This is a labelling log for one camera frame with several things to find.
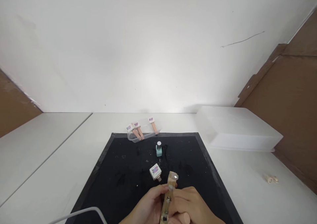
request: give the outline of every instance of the white table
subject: white table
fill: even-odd
[[[91,113],[42,113],[0,138],[0,207]]]
[[[161,132],[198,131],[195,114],[94,113],[0,208],[0,223],[43,224],[70,213],[110,134],[151,115]],[[317,222],[316,195],[273,154],[207,150],[245,224]]]

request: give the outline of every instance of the black mat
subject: black mat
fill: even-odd
[[[162,142],[161,157],[156,157],[158,141]],[[155,163],[162,170],[162,184],[174,171],[179,176],[178,188],[194,186],[226,224],[242,223],[198,133],[160,133],[138,143],[129,141],[126,134],[113,133],[72,212],[96,206],[108,224],[119,223],[159,184],[149,172]],[[72,223],[102,222],[96,212],[88,212],[66,222]]]

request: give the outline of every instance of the wooden holder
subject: wooden holder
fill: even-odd
[[[154,132],[155,132],[155,135],[157,135],[157,134],[158,134],[158,131],[156,130],[155,123],[151,123],[151,124],[152,124],[153,130],[154,130]]]
[[[132,130],[133,134],[140,140],[142,140],[142,138],[140,137],[140,135],[136,132],[135,129]]]
[[[175,188],[177,179],[178,175],[175,172],[170,171],[167,179],[168,191],[167,193],[165,193],[164,196],[164,202],[159,224],[167,224],[168,207],[173,198],[173,190],[170,189],[170,187],[172,186],[173,189]]]
[[[143,136],[143,133],[142,133],[142,131],[141,131],[141,128],[138,127],[137,130],[138,130],[138,133],[139,133],[140,136],[141,136],[141,139],[143,140],[143,139],[144,139],[144,136]]]

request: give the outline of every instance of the plastic storage box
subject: plastic storage box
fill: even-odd
[[[245,108],[202,106],[196,114],[206,148],[274,151],[283,136]]]
[[[150,124],[150,122],[149,122],[149,118],[140,119],[140,120],[138,120],[138,122],[141,125],[140,129],[141,129],[141,131],[143,133],[144,139],[147,139],[149,137],[153,137],[153,136],[156,135],[154,130],[153,130],[152,124]],[[155,120],[155,127],[156,127],[156,130],[157,130],[157,133],[159,134],[159,132],[161,131],[162,127],[161,127],[160,122],[157,121],[157,120]],[[130,141],[133,141],[134,143],[143,141],[143,140],[139,140],[133,134],[132,131],[131,132],[127,132],[127,136],[128,136],[128,139]]]

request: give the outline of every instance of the hand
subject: hand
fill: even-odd
[[[193,224],[225,224],[209,209],[194,187],[173,190],[173,199],[168,209],[168,224],[181,224],[173,215],[187,212]]]
[[[167,184],[151,188],[119,224],[158,224],[162,211],[160,195],[167,191]]]

